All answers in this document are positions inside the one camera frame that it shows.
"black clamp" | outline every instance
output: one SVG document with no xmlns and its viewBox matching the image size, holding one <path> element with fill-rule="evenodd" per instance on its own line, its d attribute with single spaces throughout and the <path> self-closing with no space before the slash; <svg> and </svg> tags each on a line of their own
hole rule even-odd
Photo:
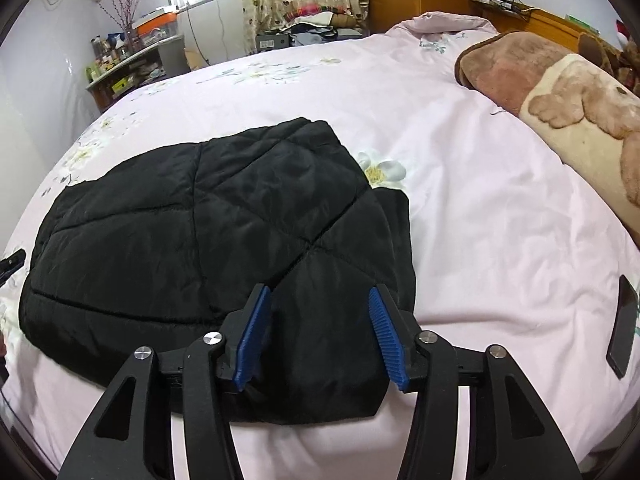
<svg viewBox="0 0 640 480">
<path fill-rule="evenodd" d="M 26 258 L 27 253 L 24 249 L 20 249 L 8 258 L 0 260 L 0 286 L 3 286 L 12 274 L 22 268 Z"/>
<path fill-rule="evenodd" d="M 270 320 L 270 290 L 258 284 L 220 332 L 161 354 L 138 348 L 87 418 L 58 480 L 173 480 L 169 397 L 176 380 L 191 480 L 242 480 L 218 391 L 240 392 L 253 377 Z"/>
<path fill-rule="evenodd" d="M 580 480 L 571 450 L 548 409 L 500 345 L 457 348 L 396 307 L 384 285 L 369 315 L 389 378 L 418 392 L 398 480 L 450 480 L 458 427 L 458 387 L 470 386 L 467 480 Z"/>
</svg>

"wooden headboard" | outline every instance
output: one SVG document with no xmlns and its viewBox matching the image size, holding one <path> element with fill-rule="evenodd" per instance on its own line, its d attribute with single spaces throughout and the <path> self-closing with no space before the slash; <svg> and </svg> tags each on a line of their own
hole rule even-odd
<svg viewBox="0 0 640 480">
<path fill-rule="evenodd" d="M 528 22 L 503 14 L 499 10 L 482 10 L 475 14 L 481 14 L 490 20 L 500 33 L 526 30 L 565 46 L 572 52 L 578 52 L 578 39 L 581 34 L 588 32 L 580 25 L 540 9 L 531 12 Z"/>
</svg>

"storage box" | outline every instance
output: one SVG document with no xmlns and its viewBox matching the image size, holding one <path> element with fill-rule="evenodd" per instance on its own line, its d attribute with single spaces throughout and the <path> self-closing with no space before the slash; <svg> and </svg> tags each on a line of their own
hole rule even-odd
<svg viewBox="0 0 640 480">
<path fill-rule="evenodd" d="M 119 96 L 123 94 L 136 83 L 136 77 L 134 75 L 128 75 L 120 79 L 115 85 L 111 87 L 114 95 Z"/>
<path fill-rule="evenodd" d="M 287 32 L 257 34 L 255 37 L 255 46 L 258 52 L 287 48 L 290 46 L 290 36 Z"/>
<path fill-rule="evenodd" d="M 175 7 L 163 7 L 143 16 L 133 27 L 146 47 L 178 34 L 177 20 L 178 13 L 175 12 Z"/>
</svg>

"wire basket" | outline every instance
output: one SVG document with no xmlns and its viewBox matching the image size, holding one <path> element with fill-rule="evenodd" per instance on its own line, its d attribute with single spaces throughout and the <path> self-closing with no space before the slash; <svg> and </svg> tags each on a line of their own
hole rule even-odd
<svg viewBox="0 0 640 480">
<path fill-rule="evenodd" d="M 472 6 L 493 12 L 501 12 L 513 18 L 528 22 L 531 13 L 530 8 L 520 0 L 469 0 Z"/>
</svg>

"quilted fabric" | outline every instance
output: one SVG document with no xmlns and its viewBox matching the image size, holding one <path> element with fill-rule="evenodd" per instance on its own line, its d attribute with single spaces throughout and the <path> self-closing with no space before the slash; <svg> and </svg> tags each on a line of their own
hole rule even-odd
<svg viewBox="0 0 640 480">
<path fill-rule="evenodd" d="M 20 326 L 47 356 L 107 385 L 140 345 L 188 346 L 273 290 L 261 370 L 232 420 L 376 413 L 388 381 L 367 314 L 385 283 L 412 310 L 408 200 L 371 189 L 325 122 L 165 146 L 67 187 L 44 219 Z"/>
</svg>

